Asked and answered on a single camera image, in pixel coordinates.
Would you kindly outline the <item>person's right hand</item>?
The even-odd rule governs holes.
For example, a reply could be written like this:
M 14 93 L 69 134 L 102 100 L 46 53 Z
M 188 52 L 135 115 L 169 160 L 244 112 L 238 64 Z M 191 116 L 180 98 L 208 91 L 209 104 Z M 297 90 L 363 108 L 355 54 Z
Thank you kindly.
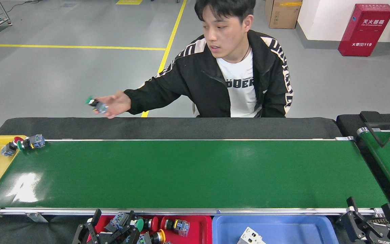
M 127 112 L 131 109 L 131 99 L 123 91 L 118 90 L 110 96 L 100 96 L 94 98 L 108 106 L 107 111 L 102 116 L 112 119 L 117 115 Z

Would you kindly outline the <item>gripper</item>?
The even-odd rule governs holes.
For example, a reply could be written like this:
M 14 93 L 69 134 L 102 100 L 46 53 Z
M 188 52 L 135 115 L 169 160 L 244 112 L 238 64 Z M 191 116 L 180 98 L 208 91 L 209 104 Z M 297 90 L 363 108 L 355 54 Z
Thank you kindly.
M 96 209 L 92 218 L 84 224 L 80 224 L 73 238 L 73 244 L 136 244 L 140 231 L 137 227 L 138 220 L 132 210 L 129 214 L 119 212 L 113 218 L 113 226 L 116 230 L 110 232 L 96 232 L 96 225 L 102 215 L 100 209 Z
M 348 208 L 343 214 L 339 223 L 345 228 L 351 242 L 358 240 L 366 241 L 367 244 L 390 244 L 390 204 L 381 206 L 385 216 L 381 226 L 370 228 L 370 224 L 363 215 L 359 213 L 356 201 L 353 197 L 346 200 Z

